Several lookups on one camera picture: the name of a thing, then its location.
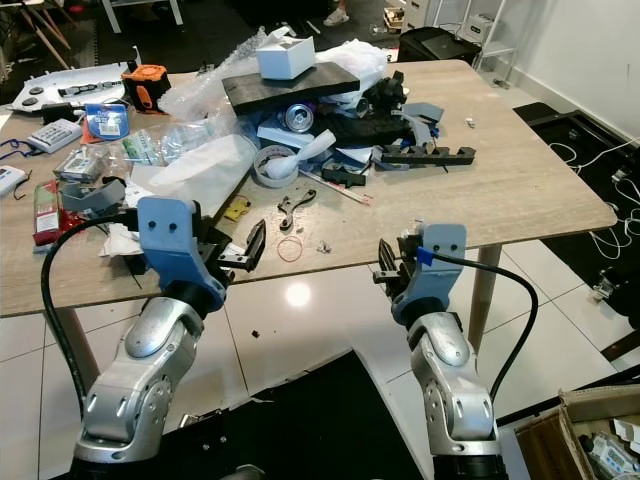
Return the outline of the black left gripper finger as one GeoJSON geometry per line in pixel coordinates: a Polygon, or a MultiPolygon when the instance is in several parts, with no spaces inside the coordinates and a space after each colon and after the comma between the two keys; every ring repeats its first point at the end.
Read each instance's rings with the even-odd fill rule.
{"type": "Polygon", "coordinates": [[[252,271],[256,269],[265,250],[266,242],[266,221],[259,220],[247,238],[247,246],[244,247],[244,270],[252,271]]]}

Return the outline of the silver drink can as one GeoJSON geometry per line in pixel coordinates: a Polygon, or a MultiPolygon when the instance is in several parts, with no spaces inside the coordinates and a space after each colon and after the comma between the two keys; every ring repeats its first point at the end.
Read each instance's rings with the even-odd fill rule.
{"type": "Polygon", "coordinates": [[[315,124],[316,113],[314,106],[306,102],[289,105],[278,113],[278,120],[282,127],[294,133],[308,133],[315,124]]]}

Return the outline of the grey tape roll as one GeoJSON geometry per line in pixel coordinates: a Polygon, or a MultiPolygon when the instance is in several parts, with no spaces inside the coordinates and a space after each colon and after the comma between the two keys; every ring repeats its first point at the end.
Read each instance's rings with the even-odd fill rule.
{"type": "Polygon", "coordinates": [[[291,186],[300,175],[300,160],[292,148],[270,145],[260,148],[253,160],[253,178],[262,187],[280,189],[291,186]]]}

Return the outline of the black bag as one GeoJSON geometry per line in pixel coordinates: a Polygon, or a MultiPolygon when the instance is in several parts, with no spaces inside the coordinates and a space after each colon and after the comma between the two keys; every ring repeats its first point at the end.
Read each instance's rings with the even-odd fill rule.
{"type": "Polygon", "coordinates": [[[447,29],[421,27],[407,29],[398,38],[397,61],[461,60],[471,63],[480,54],[480,47],[458,40],[447,29]]]}

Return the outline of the white paper bag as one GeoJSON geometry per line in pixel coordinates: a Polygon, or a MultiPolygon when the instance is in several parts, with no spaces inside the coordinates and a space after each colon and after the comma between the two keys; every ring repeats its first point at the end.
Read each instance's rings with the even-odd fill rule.
{"type": "Polygon", "coordinates": [[[154,195],[198,202],[204,209],[224,205],[246,177],[257,154],[242,134],[228,134],[193,148],[166,166],[134,166],[133,186],[154,195]]]}

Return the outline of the red packet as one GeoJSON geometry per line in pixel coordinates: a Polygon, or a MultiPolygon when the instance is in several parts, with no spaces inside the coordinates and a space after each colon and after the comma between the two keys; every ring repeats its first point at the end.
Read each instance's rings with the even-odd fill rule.
{"type": "Polygon", "coordinates": [[[59,180],[47,180],[35,187],[33,200],[33,243],[36,247],[56,241],[61,234],[59,180]]]}

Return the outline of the grey plastic bracket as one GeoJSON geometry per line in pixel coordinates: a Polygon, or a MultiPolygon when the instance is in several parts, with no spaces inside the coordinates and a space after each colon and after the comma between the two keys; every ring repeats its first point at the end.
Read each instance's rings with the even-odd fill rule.
{"type": "Polygon", "coordinates": [[[59,193],[64,210],[83,214],[86,218],[104,218],[119,212],[125,197],[125,183],[116,177],[109,177],[101,186],[63,183],[59,193]]]}

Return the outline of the black notched rail part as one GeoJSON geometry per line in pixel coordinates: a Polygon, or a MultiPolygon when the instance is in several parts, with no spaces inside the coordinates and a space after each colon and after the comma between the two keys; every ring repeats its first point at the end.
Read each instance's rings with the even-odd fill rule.
{"type": "Polygon", "coordinates": [[[474,164],[475,148],[428,147],[413,145],[408,147],[387,146],[379,156],[380,164],[389,169],[416,168],[416,166],[465,166],[474,164]]]}

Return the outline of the grey curved plastic part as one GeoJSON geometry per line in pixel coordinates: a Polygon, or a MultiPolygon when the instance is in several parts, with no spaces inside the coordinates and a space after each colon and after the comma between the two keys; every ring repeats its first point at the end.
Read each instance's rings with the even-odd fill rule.
{"type": "Polygon", "coordinates": [[[410,124],[413,145],[434,145],[440,136],[439,123],[444,110],[429,102],[408,102],[399,115],[410,124]]]}

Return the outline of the black floor mat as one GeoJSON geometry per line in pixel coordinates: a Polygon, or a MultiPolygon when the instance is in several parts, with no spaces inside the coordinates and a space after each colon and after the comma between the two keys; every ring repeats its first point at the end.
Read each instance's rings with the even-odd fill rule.
{"type": "Polygon", "coordinates": [[[353,351],[165,436],[179,480],[216,480],[241,465],[268,480],[425,480],[353,351]]]}

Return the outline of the orange and black tool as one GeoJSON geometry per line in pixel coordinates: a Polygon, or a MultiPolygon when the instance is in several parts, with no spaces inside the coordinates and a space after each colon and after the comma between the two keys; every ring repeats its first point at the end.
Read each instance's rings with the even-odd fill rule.
{"type": "Polygon", "coordinates": [[[172,87],[168,70],[161,65],[129,63],[132,70],[122,74],[122,84],[125,87],[129,104],[134,110],[143,114],[164,114],[160,109],[159,99],[172,87]]]}

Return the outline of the small white box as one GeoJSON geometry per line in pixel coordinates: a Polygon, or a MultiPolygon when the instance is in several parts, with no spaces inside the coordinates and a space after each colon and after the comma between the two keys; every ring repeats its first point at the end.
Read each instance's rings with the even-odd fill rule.
{"type": "Polygon", "coordinates": [[[316,52],[311,38],[284,38],[256,50],[259,74],[266,81],[292,81],[314,67],[316,52]]]}

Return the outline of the white remote device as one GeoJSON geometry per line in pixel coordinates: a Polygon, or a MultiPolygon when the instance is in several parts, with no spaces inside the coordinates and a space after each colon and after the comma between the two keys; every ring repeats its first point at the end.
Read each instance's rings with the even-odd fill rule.
{"type": "Polygon", "coordinates": [[[46,154],[55,154],[56,151],[68,146],[69,143],[79,140],[82,136],[81,124],[70,122],[67,119],[58,119],[55,122],[42,125],[27,138],[29,145],[46,154]]]}

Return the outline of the small yellow piece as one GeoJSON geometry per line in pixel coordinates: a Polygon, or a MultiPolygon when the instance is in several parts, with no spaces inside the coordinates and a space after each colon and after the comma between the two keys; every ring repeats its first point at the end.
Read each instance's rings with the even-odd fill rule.
{"type": "Polygon", "coordinates": [[[223,211],[223,218],[228,221],[238,221],[242,219],[243,215],[247,214],[247,211],[252,207],[252,201],[250,198],[243,195],[237,195],[230,201],[227,209],[223,211]]]}

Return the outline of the red rubber band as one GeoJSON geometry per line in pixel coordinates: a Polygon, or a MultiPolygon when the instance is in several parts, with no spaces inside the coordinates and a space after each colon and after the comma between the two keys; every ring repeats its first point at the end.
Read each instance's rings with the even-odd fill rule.
{"type": "Polygon", "coordinates": [[[285,236],[276,243],[276,256],[284,262],[296,262],[305,252],[305,243],[296,236],[285,236]]]}

